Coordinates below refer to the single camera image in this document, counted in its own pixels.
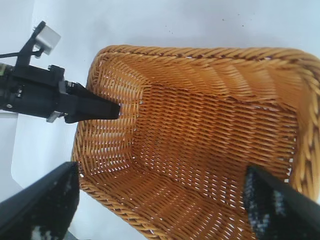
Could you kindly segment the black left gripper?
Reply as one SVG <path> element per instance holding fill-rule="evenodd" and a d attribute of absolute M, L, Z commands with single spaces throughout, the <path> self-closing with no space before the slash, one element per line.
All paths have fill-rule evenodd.
<path fill-rule="evenodd" d="M 46 119 L 64 117 L 67 124 L 88 120 L 117 120 L 120 105 L 95 95 L 80 83 L 65 81 L 65 69 L 32 65 L 0 65 L 0 109 Z M 63 95 L 75 97 L 74 113 L 61 106 Z"/>

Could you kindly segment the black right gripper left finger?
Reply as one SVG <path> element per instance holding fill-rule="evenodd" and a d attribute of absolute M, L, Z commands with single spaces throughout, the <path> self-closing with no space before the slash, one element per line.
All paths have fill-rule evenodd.
<path fill-rule="evenodd" d="M 0 204 L 2 240 L 62 240 L 80 201 L 79 167 L 65 162 Z"/>

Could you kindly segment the speckled black right gripper right finger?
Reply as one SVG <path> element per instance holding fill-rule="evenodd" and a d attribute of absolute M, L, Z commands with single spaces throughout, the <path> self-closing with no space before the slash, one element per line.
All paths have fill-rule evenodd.
<path fill-rule="evenodd" d="M 258 240 L 318 240 L 320 206 L 257 165 L 246 168 L 243 206 Z"/>

